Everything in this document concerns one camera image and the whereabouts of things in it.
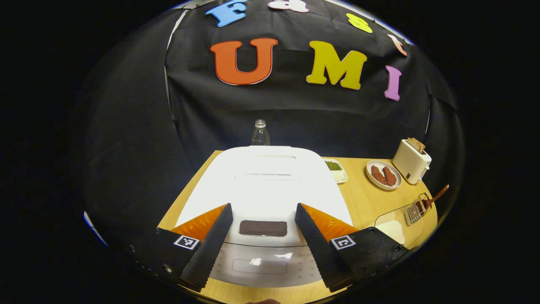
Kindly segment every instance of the water bottle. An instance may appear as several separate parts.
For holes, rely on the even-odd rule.
[[[255,121],[255,131],[251,136],[252,146],[270,146],[270,135],[266,130],[266,122],[264,120]]]

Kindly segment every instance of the orange letter u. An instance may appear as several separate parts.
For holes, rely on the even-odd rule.
[[[241,72],[237,68],[236,50],[240,41],[225,41],[214,44],[210,51],[215,54],[215,73],[228,84],[254,84],[265,80],[272,72],[272,47],[278,43],[272,38],[258,38],[249,42],[257,48],[257,67],[251,72]]]

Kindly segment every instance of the white plate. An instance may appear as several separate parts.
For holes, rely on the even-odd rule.
[[[390,172],[392,172],[392,174],[394,174],[396,176],[396,183],[393,186],[388,186],[388,185],[383,185],[380,182],[378,182],[373,177],[373,175],[371,175],[371,167],[372,166],[376,166],[377,168],[379,168],[379,171],[381,172],[382,175],[384,175],[384,173],[382,171],[382,168],[388,167],[388,169],[390,169]],[[382,161],[370,161],[370,162],[368,162],[368,164],[366,166],[366,173],[368,175],[369,180],[372,183],[374,183],[377,187],[379,187],[381,189],[395,190],[395,189],[399,188],[399,186],[401,186],[401,174],[391,164],[388,164],[388,163],[385,163],[385,162],[382,162]]]
[[[327,162],[336,163],[341,168],[341,170],[330,170],[330,172],[332,173],[332,176],[336,180],[336,183],[338,183],[338,184],[344,183],[349,179],[347,177],[347,173],[345,172],[345,169],[343,169],[343,166],[340,164],[339,161],[337,161],[337,160],[335,160],[333,158],[323,158],[322,160],[327,161]]]

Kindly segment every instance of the wooden tabletop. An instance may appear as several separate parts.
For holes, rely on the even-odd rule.
[[[193,178],[180,195],[178,195],[165,216],[162,218],[158,225],[159,228],[171,230],[176,226],[180,212],[184,208],[195,185],[197,185],[210,163],[221,152],[222,151],[214,151],[197,173],[195,173]],[[338,184],[338,187],[341,190],[341,194],[349,209],[353,226],[357,229],[373,226],[378,216],[412,203],[421,193],[425,192],[430,198],[432,197],[422,181],[418,184],[411,185],[403,179],[401,186],[392,191],[376,187],[368,179],[366,173],[366,165],[373,159],[344,157],[323,158],[333,158],[339,161],[347,173],[348,180],[345,183]],[[390,164],[392,163],[391,160],[377,160]],[[409,246],[409,248],[419,246],[435,230],[437,226],[437,209],[435,203],[432,204],[432,209],[428,211],[422,219],[424,222],[423,233],[418,240]],[[326,288],[322,280],[301,286],[259,288],[240,286],[208,278],[206,287],[203,288],[200,293],[193,292],[192,290],[189,291],[225,303],[244,304],[265,299],[275,299],[281,304],[289,304],[316,301],[343,290],[331,293],[328,291],[328,288]]]

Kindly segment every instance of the green vegetables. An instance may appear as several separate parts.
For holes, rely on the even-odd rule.
[[[327,161],[325,161],[325,163],[328,166],[328,169],[330,169],[331,171],[339,171],[339,170],[341,170],[341,167],[336,163],[327,162]]]

